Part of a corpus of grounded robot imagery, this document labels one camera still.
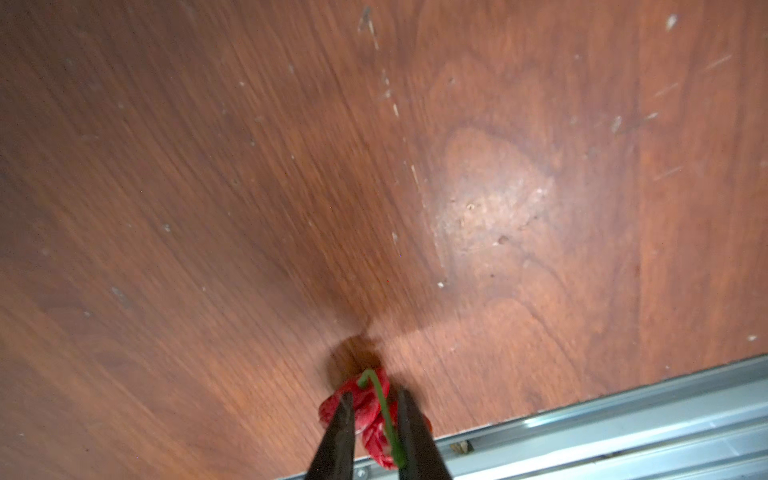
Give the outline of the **red fake cherry pair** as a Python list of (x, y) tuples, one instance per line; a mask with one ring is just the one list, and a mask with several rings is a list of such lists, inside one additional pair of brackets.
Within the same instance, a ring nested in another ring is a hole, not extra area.
[(395, 470), (400, 467), (387, 436), (387, 421), (395, 433), (398, 403), (390, 392), (391, 383), (384, 367), (366, 369), (342, 383), (318, 407), (319, 422), (324, 428), (330, 422), (343, 396), (350, 394), (355, 414), (355, 434), (360, 437), (368, 455), (381, 467)]

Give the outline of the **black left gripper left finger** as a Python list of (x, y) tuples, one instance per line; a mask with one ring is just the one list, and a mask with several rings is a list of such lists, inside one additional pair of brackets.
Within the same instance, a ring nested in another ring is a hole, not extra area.
[(345, 393), (306, 472), (306, 480), (352, 480), (355, 450), (353, 395)]

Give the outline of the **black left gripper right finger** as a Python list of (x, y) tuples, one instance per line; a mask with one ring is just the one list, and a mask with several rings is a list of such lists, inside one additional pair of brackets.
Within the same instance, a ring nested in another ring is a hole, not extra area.
[(452, 480), (412, 393), (398, 391), (397, 431), (405, 455), (400, 480)]

